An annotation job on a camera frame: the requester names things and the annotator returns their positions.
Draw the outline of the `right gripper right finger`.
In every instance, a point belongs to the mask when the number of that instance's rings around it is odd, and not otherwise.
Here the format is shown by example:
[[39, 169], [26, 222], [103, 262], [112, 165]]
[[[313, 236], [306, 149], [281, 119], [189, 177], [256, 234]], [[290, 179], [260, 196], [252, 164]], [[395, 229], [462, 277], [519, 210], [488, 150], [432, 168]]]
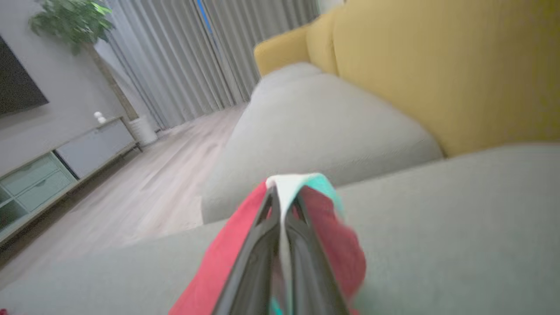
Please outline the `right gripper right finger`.
[[297, 195], [288, 207], [285, 232], [291, 263], [292, 313], [349, 315], [302, 195]]

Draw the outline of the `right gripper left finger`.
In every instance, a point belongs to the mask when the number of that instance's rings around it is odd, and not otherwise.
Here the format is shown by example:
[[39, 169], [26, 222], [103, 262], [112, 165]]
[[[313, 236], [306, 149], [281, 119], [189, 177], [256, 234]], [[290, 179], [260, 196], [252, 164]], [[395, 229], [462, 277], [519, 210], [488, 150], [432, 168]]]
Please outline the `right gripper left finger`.
[[268, 315], [271, 273], [280, 238], [280, 202], [276, 187], [266, 190], [244, 243], [212, 313]]

